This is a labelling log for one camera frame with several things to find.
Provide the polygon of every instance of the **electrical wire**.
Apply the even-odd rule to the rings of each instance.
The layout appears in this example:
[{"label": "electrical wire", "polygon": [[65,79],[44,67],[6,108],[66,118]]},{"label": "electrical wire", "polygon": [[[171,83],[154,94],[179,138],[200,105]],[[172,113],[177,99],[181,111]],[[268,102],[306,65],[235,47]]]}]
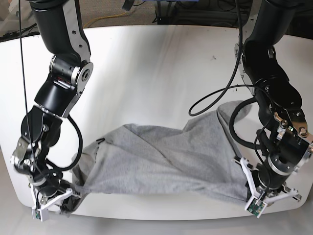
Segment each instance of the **electrical wire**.
[{"label": "electrical wire", "polygon": [[217,97],[209,106],[207,106],[206,108],[202,109],[201,111],[195,113],[195,114],[192,114],[191,113],[191,110],[192,108],[195,106],[193,105],[190,110],[189,110],[189,115],[194,117],[194,116],[197,116],[197,115],[200,115],[200,114],[203,114],[205,111],[209,110],[210,108],[213,107],[213,105],[215,105],[224,95],[225,93],[227,92],[227,90],[230,88],[230,85],[231,83],[233,82],[234,78],[235,78],[235,75],[236,75],[236,72],[237,72],[237,69],[238,69],[238,66],[239,66],[239,62],[240,62],[240,58],[241,58],[241,53],[242,53],[242,44],[243,44],[243,27],[242,27],[242,21],[241,21],[241,13],[240,13],[240,7],[239,7],[239,4],[238,4],[238,0],[235,0],[236,2],[236,9],[237,9],[237,17],[238,17],[238,25],[239,25],[239,48],[238,48],[238,55],[237,56],[237,59],[236,59],[236,64],[235,64],[235,68],[234,68],[234,71],[233,71],[233,74],[231,75],[231,78],[228,82],[228,84],[226,85],[226,87],[224,88],[223,92],[219,95],[219,97]]},{"label": "electrical wire", "polygon": [[48,186],[45,186],[45,187],[42,187],[41,189],[38,190],[37,192],[37,195],[36,195],[36,208],[40,208],[40,204],[39,204],[39,193],[44,190],[45,188],[56,188],[55,186],[51,186],[51,185],[48,185]]},{"label": "electrical wire", "polygon": [[155,11],[156,17],[154,18],[154,20],[152,21],[152,23],[157,22],[157,11]]},{"label": "electrical wire", "polygon": [[[23,78],[24,101],[25,101],[25,111],[26,111],[26,123],[27,123],[27,131],[28,131],[28,136],[29,136],[29,141],[30,141],[30,149],[31,149],[31,154],[33,155],[33,158],[34,158],[33,164],[35,165],[35,168],[38,170],[39,174],[41,174],[42,177],[45,178],[45,175],[42,173],[42,171],[39,169],[39,167],[36,164],[34,148],[33,148],[33,139],[31,137],[30,126],[29,126],[29,116],[28,116],[28,108],[27,108],[27,96],[26,96],[26,82],[25,82],[25,72],[24,72],[24,58],[23,58],[23,47],[22,47],[21,0],[19,0],[19,32],[20,32],[20,49],[21,49],[22,78]],[[50,184],[51,187],[60,189],[59,186],[54,185],[48,178],[46,178],[46,181],[48,184]]]},{"label": "electrical wire", "polygon": [[255,151],[255,153],[256,153],[256,156],[258,156],[260,162],[261,162],[262,165],[264,166],[264,168],[265,168],[265,170],[266,170],[266,172],[267,172],[267,175],[268,175],[268,185],[266,186],[265,191],[266,191],[266,190],[269,188],[269,186],[270,186],[270,173],[269,173],[268,168],[265,166],[263,159],[261,158],[260,154],[258,153],[256,142],[259,140],[259,137],[260,137],[261,133],[265,130],[266,126],[269,124],[270,121],[271,121],[271,118],[270,118],[270,119],[267,121],[267,123],[262,127],[261,131],[257,134],[257,136],[256,136],[256,138],[255,138],[255,140],[254,140],[254,151]]},{"label": "electrical wire", "polygon": [[102,20],[102,19],[109,19],[109,18],[116,18],[116,17],[121,17],[121,16],[124,16],[127,12],[123,12],[121,14],[117,14],[117,15],[112,15],[112,16],[101,16],[101,17],[97,17],[97,18],[94,18],[90,21],[88,21],[85,25],[84,25],[84,28],[87,27],[90,27],[93,23],[95,23],[96,21],[99,21],[99,20]]},{"label": "electrical wire", "polygon": [[236,5],[235,5],[235,6],[233,6],[233,7],[230,8],[230,9],[224,9],[224,8],[221,7],[220,1],[221,1],[221,0],[217,0],[217,6],[218,6],[222,11],[232,11],[233,9],[236,8]]},{"label": "electrical wire", "polygon": [[191,9],[192,7],[194,7],[198,2],[197,1],[194,1],[192,4],[190,5],[185,5],[184,3],[182,3],[181,1],[177,1],[177,4],[179,6],[181,6],[182,8],[185,8],[185,9]]},{"label": "electrical wire", "polygon": [[[250,99],[247,99],[243,102],[241,102],[239,105],[237,105],[237,107],[234,109],[233,113],[230,116],[229,119],[229,132],[232,136],[232,138],[238,142],[239,144],[243,145],[244,147],[250,148],[250,149],[254,149],[255,148],[255,144],[251,143],[251,142],[247,142],[245,140],[243,140],[242,138],[240,138],[234,129],[234,124],[235,124],[235,118],[237,116],[237,114],[240,112],[240,110],[242,110],[246,105],[252,104],[256,102],[256,98],[252,97]],[[258,144],[256,146],[257,149],[261,149],[261,146]]]},{"label": "electrical wire", "polygon": [[31,29],[29,30],[29,32],[28,32],[28,34],[27,34],[27,36],[28,36],[28,35],[30,35],[31,31],[32,31],[33,29],[35,29],[35,28],[38,28],[38,27],[37,27],[37,26],[35,26],[35,27],[31,28]]},{"label": "electrical wire", "polygon": [[[25,33],[26,31],[28,31],[28,30],[34,28],[34,27],[37,27],[37,24],[36,24],[36,23],[32,24],[31,26],[29,26],[29,27],[27,27],[27,28],[23,28],[23,29],[22,29],[22,34]],[[20,30],[16,30],[16,31],[14,31],[14,32],[11,32],[10,34],[17,33],[17,32],[19,33]]]},{"label": "electrical wire", "polygon": [[78,140],[79,140],[79,142],[78,142],[78,152],[76,154],[75,160],[67,167],[58,167],[56,164],[51,162],[49,159],[46,159],[46,163],[49,164],[50,166],[52,166],[54,169],[57,169],[58,171],[71,170],[79,162],[79,159],[82,156],[82,152],[83,152],[83,137],[82,137],[82,133],[80,132],[77,124],[74,122],[72,117],[70,115],[68,115],[67,118],[68,118],[69,122],[74,126],[74,128],[75,128],[75,130],[77,132],[77,135],[78,135]]},{"label": "electrical wire", "polygon": [[242,85],[234,85],[234,86],[230,86],[230,87],[225,87],[225,88],[219,89],[219,90],[217,90],[217,91],[214,91],[214,92],[212,92],[212,93],[206,95],[205,97],[199,99],[196,103],[194,103],[194,104],[190,107],[190,109],[189,109],[189,111],[188,111],[188,114],[189,114],[190,116],[192,116],[192,117],[199,115],[198,113],[195,113],[195,114],[192,114],[192,113],[191,113],[191,111],[194,109],[194,107],[195,107],[196,105],[198,105],[199,103],[201,103],[201,102],[204,101],[205,99],[209,98],[210,96],[212,96],[212,95],[214,95],[214,94],[216,94],[216,93],[218,93],[218,92],[222,92],[222,91],[224,91],[225,89],[228,90],[228,89],[237,88],[237,87],[253,87],[253,88],[257,89],[257,90],[260,90],[261,92],[263,92],[263,93],[269,98],[269,100],[270,100],[270,102],[271,102],[271,104],[272,104],[272,106],[273,106],[273,100],[270,98],[269,94],[268,94],[265,90],[263,90],[262,88],[257,87],[257,86],[248,85],[248,84],[242,84]]},{"label": "electrical wire", "polygon": [[146,1],[143,1],[142,3],[140,3],[140,4],[137,4],[137,5],[134,5],[133,4],[133,6],[141,6],[142,4],[144,4]]}]

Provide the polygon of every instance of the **green circuit board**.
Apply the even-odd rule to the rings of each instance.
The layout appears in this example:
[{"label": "green circuit board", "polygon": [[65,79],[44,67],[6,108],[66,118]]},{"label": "green circuit board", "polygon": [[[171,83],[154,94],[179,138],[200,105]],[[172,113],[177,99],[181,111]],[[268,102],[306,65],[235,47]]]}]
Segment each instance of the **green circuit board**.
[{"label": "green circuit board", "polygon": [[258,216],[263,207],[265,206],[264,203],[261,203],[259,206],[256,204],[257,199],[253,199],[252,203],[250,204],[250,206],[248,207],[247,211],[250,212],[251,214]]}]

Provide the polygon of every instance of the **black cable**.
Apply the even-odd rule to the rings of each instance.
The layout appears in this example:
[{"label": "black cable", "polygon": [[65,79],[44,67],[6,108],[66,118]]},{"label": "black cable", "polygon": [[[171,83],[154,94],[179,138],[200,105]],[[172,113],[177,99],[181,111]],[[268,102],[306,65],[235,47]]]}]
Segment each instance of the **black cable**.
[{"label": "black cable", "polygon": [[36,23],[32,24],[30,27],[25,28],[25,29],[22,31],[22,34],[25,33],[26,31],[29,31],[29,30],[33,29],[33,28],[36,27],[36,26],[37,26]]},{"label": "black cable", "polygon": [[181,1],[177,1],[177,4],[179,6],[181,6],[184,9],[191,9],[192,7],[194,7],[198,2],[194,1],[191,5],[185,5],[184,3],[182,3]]},{"label": "black cable", "polygon": [[[250,148],[250,149],[254,149],[255,148],[255,144],[254,143],[251,143],[251,142],[247,142],[245,140],[243,140],[242,138],[240,138],[236,132],[235,132],[235,129],[234,129],[234,124],[235,124],[235,118],[237,116],[237,114],[239,113],[239,111],[241,109],[243,109],[246,105],[248,104],[252,104],[252,103],[255,103],[256,102],[256,98],[255,97],[252,97],[250,99],[247,99],[243,102],[241,102],[233,111],[230,119],[229,119],[229,132],[232,136],[232,138],[238,142],[239,144],[243,145],[244,147],[247,147],[247,148]],[[259,144],[256,145],[256,148],[257,149],[261,149],[261,146]]]},{"label": "black cable", "polygon": [[236,19],[236,21],[234,22],[234,24],[231,26],[231,28],[233,28],[233,27],[236,25],[237,22],[238,22],[238,18]]},{"label": "black cable", "polygon": [[265,131],[260,132],[260,130],[258,130],[256,133],[260,133],[259,140],[261,140],[261,142],[266,146],[266,149],[268,149],[269,153],[276,151],[277,147],[268,139]]},{"label": "black cable", "polygon": [[234,78],[235,78],[235,75],[236,75],[236,72],[237,72],[237,69],[238,69],[238,66],[239,66],[239,62],[240,62],[240,58],[241,58],[241,53],[242,53],[242,44],[243,44],[243,27],[242,27],[242,22],[241,22],[241,13],[240,13],[240,7],[239,7],[239,4],[238,4],[238,0],[235,0],[236,2],[236,8],[237,8],[237,17],[238,17],[238,25],[239,25],[239,48],[238,48],[238,55],[237,56],[237,59],[236,59],[236,64],[235,64],[235,68],[234,68],[234,71],[233,71],[233,74],[228,82],[228,84],[226,85],[226,87],[224,88],[223,92],[219,95],[219,97],[216,98],[216,100],[214,100],[209,106],[207,106],[206,108],[204,108],[203,110],[195,113],[195,114],[192,114],[190,111],[191,109],[194,107],[191,107],[190,110],[189,110],[189,115],[194,117],[194,116],[197,116],[197,115],[200,115],[200,114],[203,114],[205,111],[209,110],[210,108],[212,108],[213,105],[215,105],[224,95],[225,93],[227,92],[227,90],[229,89],[231,83],[233,82]]},{"label": "black cable", "polygon": [[265,130],[266,126],[269,124],[270,121],[271,121],[271,118],[270,118],[270,119],[267,121],[267,123],[262,127],[262,129],[261,129],[260,131],[258,131],[258,134],[257,134],[257,136],[256,136],[256,138],[255,138],[255,140],[254,140],[254,151],[255,151],[256,155],[258,156],[260,162],[261,162],[262,165],[264,166],[264,168],[265,168],[265,170],[266,170],[266,172],[267,172],[267,175],[268,175],[268,185],[267,185],[265,191],[266,191],[266,190],[269,188],[269,186],[270,186],[270,173],[269,173],[268,168],[265,166],[263,159],[261,158],[260,154],[258,153],[256,142],[257,142],[257,140],[259,140],[259,137],[260,137],[261,133]]},{"label": "black cable", "polygon": [[67,171],[67,170],[71,170],[74,166],[76,166],[76,164],[78,163],[80,157],[82,156],[82,152],[83,152],[83,137],[82,137],[82,133],[80,132],[78,126],[76,125],[76,123],[74,122],[74,120],[72,119],[72,117],[70,115],[68,115],[68,120],[69,122],[74,126],[77,135],[78,135],[78,152],[76,155],[75,160],[72,162],[72,164],[70,164],[67,167],[58,167],[56,164],[54,164],[53,162],[51,162],[49,159],[46,159],[46,163],[49,164],[50,166],[52,166],[54,169],[57,169],[59,171]]},{"label": "black cable", "polygon": [[28,34],[27,34],[27,36],[29,36],[29,35],[30,35],[30,33],[31,33],[31,31],[32,31],[33,29],[35,29],[35,28],[38,28],[38,27],[37,27],[37,26],[35,26],[35,27],[31,28],[31,29],[29,30],[29,32],[28,32]]},{"label": "black cable", "polygon": [[233,7],[230,8],[230,9],[224,9],[224,8],[221,7],[220,1],[221,1],[221,0],[217,0],[217,6],[218,6],[222,11],[232,11],[233,9],[236,8],[236,5],[235,5],[235,6],[233,6]]},{"label": "black cable", "polygon": [[257,90],[262,91],[262,92],[269,98],[269,100],[270,100],[270,102],[271,102],[271,104],[272,104],[272,107],[274,106],[274,105],[273,105],[273,100],[270,98],[269,94],[268,94],[265,90],[263,90],[262,88],[253,86],[253,85],[242,84],[242,85],[234,85],[234,86],[230,86],[230,87],[225,87],[225,88],[219,89],[219,90],[214,91],[214,92],[212,92],[212,93],[206,95],[205,97],[199,99],[196,103],[194,103],[194,104],[190,107],[190,109],[189,109],[189,111],[188,111],[189,116],[194,117],[194,116],[197,116],[197,115],[200,115],[200,114],[203,113],[202,111],[197,112],[197,113],[195,113],[195,114],[192,114],[192,113],[191,113],[191,111],[193,110],[193,108],[194,108],[197,104],[199,104],[200,102],[204,101],[205,99],[209,98],[210,96],[212,96],[212,95],[214,95],[214,94],[216,94],[216,93],[218,93],[218,92],[224,91],[225,89],[228,90],[228,89],[236,88],[236,87],[254,87],[254,88],[257,89]]},{"label": "black cable", "polygon": [[51,185],[48,185],[48,186],[45,186],[45,187],[39,189],[38,192],[37,192],[37,195],[36,195],[36,208],[37,208],[37,209],[40,208],[40,204],[39,204],[39,193],[40,193],[43,189],[45,189],[45,188],[56,188],[56,189],[59,189],[58,187],[55,187],[54,185],[52,185],[52,186],[51,186]]},{"label": "black cable", "polygon": [[[39,35],[39,32],[30,32],[27,33],[26,35],[22,35],[22,38],[28,37],[28,36],[34,36],[34,35]],[[0,37],[0,43],[1,42],[6,42],[9,40],[13,40],[13,39],[19,39],[20,38],[20,34],[17,35],[8,35],[5,34],[4,36]]]},{"label": "black cable", "polygon": [[155,14],[156,14],[156,17],[155,17],[155,19],[152,21],[152,23],[157,22],[157,11],[155,11]]},{"label": "black cable", "polygon": [[146,2],[146,1],[143,1],[142,3],[137,4],[137,5],[134,5],[134,4],[133,4],[133,6],[140,6],[140,5],[144,4],[145,2]]},{"label": "black cable", "polygon": [[[235,3],[234,0],[233,1],[219,0],[219,1],[224,2],[224,3],[226,3],[226,4],[230,5],[230,6],[236,7],[236,3]],[[240,8],[244,9],[244,10],[250,9],[251,8],[251,6],[250,6],[251,4],[252,4],[252,1],[239,2]]]},{"label": "black cable", "polygon": [[[21,61],[22,61],[22,76],[23,76],[23,88],[24,88],[24,101],[25,101],[25,111],[26,111],[26,123],[27,123],[27,131],[29,134],[29,141],[30,141],[30,149],[31,153],[34,158],[33,164],[35,165],[35,168],[38,170],[38,172],[42,175],[42,177],[45,178],[45,175],[42,173],[42,171],[39,169],[36,163],[35,154],[34,154],[34,148],[33,148],[33,139],[31,137],[30,127],[29,127],[29,117],[28,117],[28,108],[27,108],[27,96],[26,96],[26,82],[25,82],[25,72],[24,72],[24,58],[23,58],[23,47],[22,47],[22,21],[21,21],[21,0],[19,0],[19,32],[20,32],[20,49],[21,49]],[[54,187],[59,189],[59,186],[55,186],[48,177],[46,178],[48,184],[50,184],[50,187]]]}]

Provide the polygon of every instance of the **metal screw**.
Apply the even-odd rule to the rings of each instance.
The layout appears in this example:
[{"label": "metal screw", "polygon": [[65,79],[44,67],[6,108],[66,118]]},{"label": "metal screw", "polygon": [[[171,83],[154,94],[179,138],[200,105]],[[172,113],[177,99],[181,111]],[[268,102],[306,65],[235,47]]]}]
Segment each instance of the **metal screw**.
[{"label": "metal screw", "polygon": [[306,133],[308,132],[308,130],[305,127],[300,127],[299,131],[300,135],[302,136],[306,135]]},{"label": "metal screw", "polygon": [[85,82],[90,75],[90,70],[85,70],[82,76],[82,81]]},{"label": "metal screw", "polygon": [[280,122],[280,124],[281,124],[283,127],[286,127],[286,126],[288,125],[288,122],[287,122],[287,120],[282,120],[282,121]]}]

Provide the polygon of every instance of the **floor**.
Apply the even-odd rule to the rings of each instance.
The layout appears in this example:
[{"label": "floor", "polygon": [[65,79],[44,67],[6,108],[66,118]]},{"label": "floor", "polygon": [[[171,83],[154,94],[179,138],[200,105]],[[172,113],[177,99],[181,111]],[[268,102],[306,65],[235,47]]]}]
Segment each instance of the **floor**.
[{"label": "floor", "polygon": [[[80,0],[83,25],[97,17],[112,16],[125,12],[122,9],[124,1],[125,0]],[[140,3],[142,3],[141,0],[135,0],[135,5]],[[95,22],[91,27],[152,24],[155,17],[154,3],[147,1],[140,6],[133,6],[129,12],[121,17],[103,19]]]},{"label": "floor", "polygon": [[50,220],[33,220],[12,187],[0,151],[1,235],[309,235],[313,234],[313,190],[299,209],[255,217],[200,221],[137,221],[50,213]]}]

